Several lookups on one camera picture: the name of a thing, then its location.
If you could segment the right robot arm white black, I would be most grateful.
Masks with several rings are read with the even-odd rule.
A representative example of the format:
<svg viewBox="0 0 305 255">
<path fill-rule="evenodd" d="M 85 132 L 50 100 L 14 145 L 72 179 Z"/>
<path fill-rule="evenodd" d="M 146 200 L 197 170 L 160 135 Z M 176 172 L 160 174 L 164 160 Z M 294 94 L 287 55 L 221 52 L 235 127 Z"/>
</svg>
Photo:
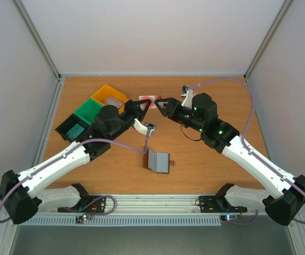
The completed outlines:
<svg viewBox="0 0 305 255">
<path fill-rule="evenodd" d="M 157 99 L 155 105 L 168 119 L 201 134 L 211 149 L 233 160 L 263 189 L 242 188 L 227 183 L 215 195 L 222 211 L 245 207 L 264 211 L 276 223 L 288 226 L 305 204 L 305 176 L 282 170 L 246 142 L 240 132 L 219 119 L 217 104 L 206 93 L 186 98 L 190 104 L 175 98 Z"/>
</svg>

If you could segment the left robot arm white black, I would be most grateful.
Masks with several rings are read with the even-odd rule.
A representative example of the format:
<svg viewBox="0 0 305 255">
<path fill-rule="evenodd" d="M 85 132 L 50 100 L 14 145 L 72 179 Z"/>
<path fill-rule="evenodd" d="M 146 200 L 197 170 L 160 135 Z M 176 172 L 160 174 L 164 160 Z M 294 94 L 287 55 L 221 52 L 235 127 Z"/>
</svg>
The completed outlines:
<svg viewBox="0 0 305 255">
<path fill-rule="evenodd" d="M 13 170 L 4 173 L 0 184 L 0 212 L 5 208 L 9 220 L 21 224 L 40 210 L 64 208 L 74 213 L 86 211 L 94 202 L 80 184 L 53 190 L 46 187 L 69 171 L 104 154 L 111 144 L 117 143 L 115 139 L 131 127 L 148 138 L 152 128 L 141 121 L 150 104 L 148 99 L 129 100 L 122 113 L 116 106 L 105 105 L 94 117 L 94 122 L 67 148 L 18 174 Z"/>
</svg>

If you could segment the brown leather card holder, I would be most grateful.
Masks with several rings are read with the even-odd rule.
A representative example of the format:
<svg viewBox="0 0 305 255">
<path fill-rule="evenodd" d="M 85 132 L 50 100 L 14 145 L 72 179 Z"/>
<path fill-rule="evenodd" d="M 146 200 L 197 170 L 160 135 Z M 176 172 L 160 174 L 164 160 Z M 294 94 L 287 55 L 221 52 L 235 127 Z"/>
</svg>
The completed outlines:
<svg viewBox="0 0 305 255">
<path fill-rule="evenodd" d="M 170 159 L 170 154 L 166 152 L 155 152 L 148 149 L 147 153 L 143 155 L 143 168 L 157 174 L 169 174 L 170 167 L 174 165 L 175 162 Z"/>
</svg>

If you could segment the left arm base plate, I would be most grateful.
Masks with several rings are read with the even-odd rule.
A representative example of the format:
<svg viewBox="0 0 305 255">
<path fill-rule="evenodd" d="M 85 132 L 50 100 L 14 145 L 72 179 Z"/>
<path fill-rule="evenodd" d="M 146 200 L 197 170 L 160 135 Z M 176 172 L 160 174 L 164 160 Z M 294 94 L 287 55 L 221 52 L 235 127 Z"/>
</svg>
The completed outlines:
<svg viewBox="0 0 305 255">
<path fill-rule="evenodd" d="M 81 199 L 74 207 L 60 207 L 57 209 L 59 213 L 104 213 L 106 208 L 105 196 L 91 195 L 88 198 Z"/>
</svg>

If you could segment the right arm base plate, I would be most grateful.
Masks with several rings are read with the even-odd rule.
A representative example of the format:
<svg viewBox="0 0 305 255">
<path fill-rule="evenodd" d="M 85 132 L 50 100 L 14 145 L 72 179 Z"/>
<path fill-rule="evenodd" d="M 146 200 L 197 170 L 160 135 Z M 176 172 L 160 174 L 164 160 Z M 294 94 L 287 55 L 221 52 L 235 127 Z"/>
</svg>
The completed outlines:
<svg viewBox="0 0 305 255">
<path fill-rule="evenodd" d="M 199 206 L 201 213 L 246 213 L 246 207 L 233 207 L 227 202 L 217 202 L 214 195 L 200 195 L 195 204 Z"/>
</svg>

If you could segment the red white credit card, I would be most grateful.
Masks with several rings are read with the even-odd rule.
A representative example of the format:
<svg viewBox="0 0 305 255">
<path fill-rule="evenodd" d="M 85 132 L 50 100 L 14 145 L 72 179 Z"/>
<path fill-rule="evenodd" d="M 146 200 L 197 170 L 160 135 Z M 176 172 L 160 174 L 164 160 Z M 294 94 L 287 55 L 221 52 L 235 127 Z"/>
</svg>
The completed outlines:
<svg viewBox="0 0 305 255">
<path fill-rule="evenodd" d="M 161 95 L 148 95 L 148 96 L 139 96 L 138 98 L 139 98 L 139 100 L 147 100 L 148 99 L 151 102 L 150 105 L 149 105 L 149 109 L 154 109 L 154 108 L 157 108 L 154 101 L 156 99 L 161 99 L 162 96 Z"/>
</svg>

